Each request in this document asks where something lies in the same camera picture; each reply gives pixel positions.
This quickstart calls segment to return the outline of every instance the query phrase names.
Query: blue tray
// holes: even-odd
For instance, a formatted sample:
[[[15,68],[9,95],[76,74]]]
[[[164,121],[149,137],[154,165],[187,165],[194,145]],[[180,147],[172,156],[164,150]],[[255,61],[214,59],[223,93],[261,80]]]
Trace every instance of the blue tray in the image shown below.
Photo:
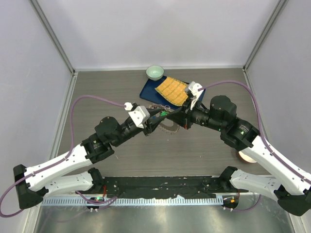
[[[141,90],[141,93],[139,94],[139,97],[143,100],[148,100],[152,103],[162,104],[162,105],[168,105],[171,109],[177,109],[179,106],[173,105],[170,102],[168,102],[166,99],[164,99],[157,91],[156,87],[158,87],[164,80],[166,79],[166,76],[163,76],[158,81],[152,81],[148,79],[145,86]],[[203,96],[205,94],[205,90],[203,91],[202,95],[199,98],[199,101],[202,101]]]

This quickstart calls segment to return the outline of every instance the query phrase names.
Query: black mounting base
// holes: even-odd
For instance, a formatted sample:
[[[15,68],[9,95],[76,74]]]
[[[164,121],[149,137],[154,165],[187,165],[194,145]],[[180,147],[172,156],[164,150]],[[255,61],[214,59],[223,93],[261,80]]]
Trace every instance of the black mounting base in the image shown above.
[[[224,189],[221,178],[211,176],[105,177],[107,197],[129,199],[167,199],[180,195],[186,199],[214,198],[215,193],[247,192]]]
[[[24,177],[26,167],[22,164],[13,168],[15,182]],[[26,181],[22,181],[16,187],[18,203],[20,209],[27,209],[38,205],[43,201],[43,196],[48,192],[48,189],[42,188],[41,190],[34,192],[28,188]]]

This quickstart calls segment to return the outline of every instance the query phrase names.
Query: white wall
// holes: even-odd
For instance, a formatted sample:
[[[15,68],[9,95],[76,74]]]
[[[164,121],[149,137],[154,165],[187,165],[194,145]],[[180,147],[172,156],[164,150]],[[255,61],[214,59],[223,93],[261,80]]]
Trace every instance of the white wall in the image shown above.
[[[249,69],[274,146],[311,172],[311,1],[290,0]],[[311,211],[303,216],[311,232]]]
[[[245,64],[277,0],[39,0],[75,68]]]
[[[13,182],[13,167],[50,155],[70,73],[27,0],[0,1],[0,194]],[[17,211],[15,190],[5,214]],[[0,218],[2,233],[21,233],[22,213]]]

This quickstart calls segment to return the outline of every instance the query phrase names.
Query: white bracket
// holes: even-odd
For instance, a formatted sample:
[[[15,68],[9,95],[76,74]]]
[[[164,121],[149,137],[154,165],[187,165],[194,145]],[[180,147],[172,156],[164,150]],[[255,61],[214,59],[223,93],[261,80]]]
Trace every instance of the white bracket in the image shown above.
[[[188,93],[188,91],[191,91],[193,97],[191,100],[191,106],[190,110],[192,110],[196,104],[196,102],[199,100],[201,94],[203,93],[203,90],[198,91],[198,89],[202,88],[202,86],[199,83],[191,82],[188,84],[188,86],[185,89],[185,92]]]
[[[24,173],[24,176],[33,174],[34,171],[38,171],[39,169],[42,169],[51,164],[54,164],[64,159],[66,155],[67,155],[67,152],[43,164],[39,164],[36,166],[30,166],[26,168],[27,170]],[[87,152],[83,146],[80,146],[80,145],[76,146],[75,148],[73,148],[72,153],[70,154],[67,160],[63,161],[62,163],[56,165],[53,168],[47,169],[34,176],[27,178],[26,183],[29,183],[30,185],[29,189],[35,192],[39,191],[48,182],[50,182],[51,180],[57,177],[63,176],[78,168],[92,165],[92,162],[86,158],[86,155],[87,155]]]
[[[281,182],[275,178],[249,174],[240,169],[233,172],[230,182],[237,189],[259,193],[275,201],[277,201],[277,197],[274,190],[278,190],[281,186]]]
[[[131,103],[125,103],[125,110],[130,111],[133,109],[133,105]],[[135,123],[136,127],[144,128],[143,123],[149,119],[150,114],[145,106],[137,106],[133,111],[128,113]]]
[[[73,190],[89,190],[93,186],[92,181],[92,176],[87,171],[77,175],[56,178],[45,186],[49,192],[44,195],[44,198],[60,194],[69,194]]]

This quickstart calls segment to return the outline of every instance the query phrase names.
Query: yellow sponge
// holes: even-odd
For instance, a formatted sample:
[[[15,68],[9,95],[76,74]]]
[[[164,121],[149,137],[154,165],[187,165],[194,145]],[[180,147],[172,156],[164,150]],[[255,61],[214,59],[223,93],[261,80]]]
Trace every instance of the yellow sponge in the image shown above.
[[[167,77],[155,90],[171,104],[181,106],[188,97],[185,93],[186,87],[186,83]]]

